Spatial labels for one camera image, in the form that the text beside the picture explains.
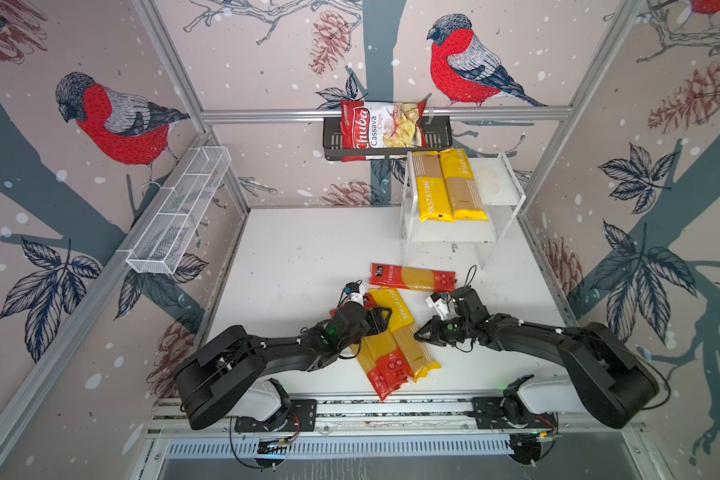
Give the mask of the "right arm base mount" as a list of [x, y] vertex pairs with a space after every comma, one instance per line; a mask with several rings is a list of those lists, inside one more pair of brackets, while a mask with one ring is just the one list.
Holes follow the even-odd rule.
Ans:
[[555, 415], [536, 414], [528, 410], [519, 400], [507, 397], [473, 397], [472, 412], [480, 430], [534, 429], [556, 430]]

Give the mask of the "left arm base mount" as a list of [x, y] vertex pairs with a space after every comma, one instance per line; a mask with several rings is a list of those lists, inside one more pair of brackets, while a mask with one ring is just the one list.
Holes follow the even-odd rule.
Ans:
[[289, 400], [265, 420], [238, 417], [233, 429], [236, 433], [262, 434], [313, 432], [316, 410], [317, 401], [315, 399]]

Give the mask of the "yellow spaghetti pack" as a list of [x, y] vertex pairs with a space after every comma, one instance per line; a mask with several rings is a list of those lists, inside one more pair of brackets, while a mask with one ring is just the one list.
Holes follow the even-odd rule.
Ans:
[[463, 149], [443, 150], [439, 159], [453, 219], [488, 221], [466, 152]]
[[413, 173], [418, 194], [419, 219], [452, 223], [454, 221], [448, 193], [436, 152], [412, 154]]
[[431, 371], [440, 369], [440, 364], [434, 360], [427, 347], [414, 338], [418, 327], [398, 290], [394, 288], [373, 289], [370, 291], [370, 295], [377, 306], [389, 308], [392, 311], [388, 331], [392, 334], [398, 349], [411, 368], [413, 381], [418, 382], [426, 378]]

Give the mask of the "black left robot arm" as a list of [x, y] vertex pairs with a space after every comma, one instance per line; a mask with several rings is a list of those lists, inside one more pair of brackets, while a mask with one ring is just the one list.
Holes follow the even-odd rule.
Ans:
[[241, 325], [227, 328], [174, 371], [181, 410], [193, 430], [214, 424], [262, 376], [324, 369], [364, 338], [383, 333], [392, 310], [348, 301], [334, 315], [295, 337], [250, 335]]

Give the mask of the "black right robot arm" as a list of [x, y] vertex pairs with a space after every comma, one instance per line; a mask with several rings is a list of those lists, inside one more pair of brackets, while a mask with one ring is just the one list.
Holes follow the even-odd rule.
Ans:
[[659, 394], [656, 377], [603, 324], [559, 328], [491, 314], [469, 286], [451, 292], [449, 301], [456, 316], [433, 316], [413, 334], [415, 340], [440, 347], [468, 341], [555, 363], [566, 370], [583, 409], [614, 429], [624, 427]]

